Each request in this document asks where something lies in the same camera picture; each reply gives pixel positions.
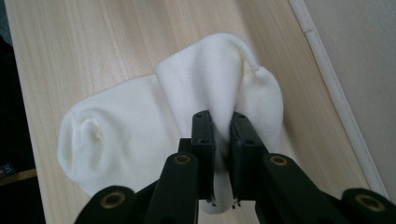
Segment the white sock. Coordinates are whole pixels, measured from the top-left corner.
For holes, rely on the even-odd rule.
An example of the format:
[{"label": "white sock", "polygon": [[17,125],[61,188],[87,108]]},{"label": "white sock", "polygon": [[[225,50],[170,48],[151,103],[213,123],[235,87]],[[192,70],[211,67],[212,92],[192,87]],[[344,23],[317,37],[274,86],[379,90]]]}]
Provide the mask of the white sock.
[{"label": "white sock", "polygon": [[217,143],[217,207],[233,205],[224,165],[234,111],[245,114],[273,151],[283,103],[275,78],[234,35],[210,35],[158,63],[154,75],[136,78],[74,105],[62,121],[58,161],[89,195],[111,185],[139,191],[159,178],[180,137],[191,137],[192,115],[209,110]]}]

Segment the wooden surface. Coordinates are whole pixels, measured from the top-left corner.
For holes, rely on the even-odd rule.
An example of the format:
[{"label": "wooden surface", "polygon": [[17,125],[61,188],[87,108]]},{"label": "wooden surface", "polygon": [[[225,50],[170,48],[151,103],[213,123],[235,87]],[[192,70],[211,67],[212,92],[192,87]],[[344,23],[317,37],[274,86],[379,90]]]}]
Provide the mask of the wooden surface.
[{"label": "wooden surface", "polygon": [[[316,62],[287,0],[7,0],[48,223],[71,223],[89,200],[56,160],[63,115],[79,100],[152,73],[205,35],[238,35],[274,73],[285,114],[279,152],[340,197],[366,187]],[[200,223],[257,223],[253,203]]]}]

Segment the light wood table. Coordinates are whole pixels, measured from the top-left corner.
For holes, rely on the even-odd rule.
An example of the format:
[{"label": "light wood table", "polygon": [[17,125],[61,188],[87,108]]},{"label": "light wood table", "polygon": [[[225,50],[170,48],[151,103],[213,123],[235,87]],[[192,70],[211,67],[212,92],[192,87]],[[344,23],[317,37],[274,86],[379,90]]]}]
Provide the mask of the light wood table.
[{"label": "light wood table", "polygon": [[[279,152],[340,197],[367,183],[287,0],[7,0],[7,14],[48,223],[71,223],[89,197],[56,160],[65,112],[200,38],[238,35],[283,91]],[[257,223],[253,203],[200,223]]]}]

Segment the white wall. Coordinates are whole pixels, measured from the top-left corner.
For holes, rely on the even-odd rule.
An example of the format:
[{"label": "white wall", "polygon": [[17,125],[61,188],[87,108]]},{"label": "white wall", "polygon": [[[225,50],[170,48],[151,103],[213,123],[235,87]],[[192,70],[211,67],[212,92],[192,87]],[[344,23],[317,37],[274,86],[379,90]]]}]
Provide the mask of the white wall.
[{"label": "white wall", "polygon": [[396,1],[304,1],[396,202]]}]

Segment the wall baseboard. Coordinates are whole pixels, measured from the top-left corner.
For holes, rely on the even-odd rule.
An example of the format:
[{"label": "wall baseboard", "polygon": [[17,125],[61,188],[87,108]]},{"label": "wall baseboard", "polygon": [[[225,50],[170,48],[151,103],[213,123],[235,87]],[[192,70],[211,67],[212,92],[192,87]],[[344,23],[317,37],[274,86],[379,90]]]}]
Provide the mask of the wall baseboard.
[{"label": "wall baseboard", "polygon": [[361,165],[368,185],[372,191],[389,198],[388,192],[385,189],[369,148],[364,141],[361,130],[347,102],[347,98],[344,95],[344,91],[332,67],[332,62],[324,48],[318,30],[312,21],[304,0],[289,0],[289,3],[311,47],[312,53],[317,61],[318,69],[332,98],[338,116],[346,130],[346,135]]}]

